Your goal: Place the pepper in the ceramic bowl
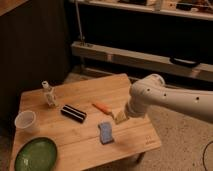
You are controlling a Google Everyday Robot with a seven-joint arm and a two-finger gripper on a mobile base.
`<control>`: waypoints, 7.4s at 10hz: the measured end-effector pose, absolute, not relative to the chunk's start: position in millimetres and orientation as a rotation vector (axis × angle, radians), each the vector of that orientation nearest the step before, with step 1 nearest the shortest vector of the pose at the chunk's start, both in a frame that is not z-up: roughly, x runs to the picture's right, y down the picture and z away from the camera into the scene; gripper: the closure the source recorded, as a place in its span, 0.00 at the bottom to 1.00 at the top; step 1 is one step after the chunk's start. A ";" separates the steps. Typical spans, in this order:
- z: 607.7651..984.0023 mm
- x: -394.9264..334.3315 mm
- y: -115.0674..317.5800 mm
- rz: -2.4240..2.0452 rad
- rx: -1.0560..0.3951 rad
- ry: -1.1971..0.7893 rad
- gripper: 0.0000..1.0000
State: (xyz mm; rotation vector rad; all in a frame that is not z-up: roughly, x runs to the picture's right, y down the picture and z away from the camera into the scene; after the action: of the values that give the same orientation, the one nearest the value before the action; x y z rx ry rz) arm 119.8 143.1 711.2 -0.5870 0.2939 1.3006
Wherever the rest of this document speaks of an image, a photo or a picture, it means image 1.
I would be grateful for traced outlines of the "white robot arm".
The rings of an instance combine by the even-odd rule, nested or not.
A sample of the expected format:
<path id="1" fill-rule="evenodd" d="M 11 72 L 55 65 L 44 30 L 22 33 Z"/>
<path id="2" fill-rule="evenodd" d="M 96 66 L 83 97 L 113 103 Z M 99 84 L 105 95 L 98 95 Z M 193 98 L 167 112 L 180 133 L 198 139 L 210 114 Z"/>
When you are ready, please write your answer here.
<path id="1" fill-rule="evenodd" d="M 143 117 L 150 106 L 161 106 L 213 123 L 213 91 L 167 88 L 159 74 L 151 74 L 134 82 L 124 110 L 114 117 L 120 124 L 130 117 Z"/>

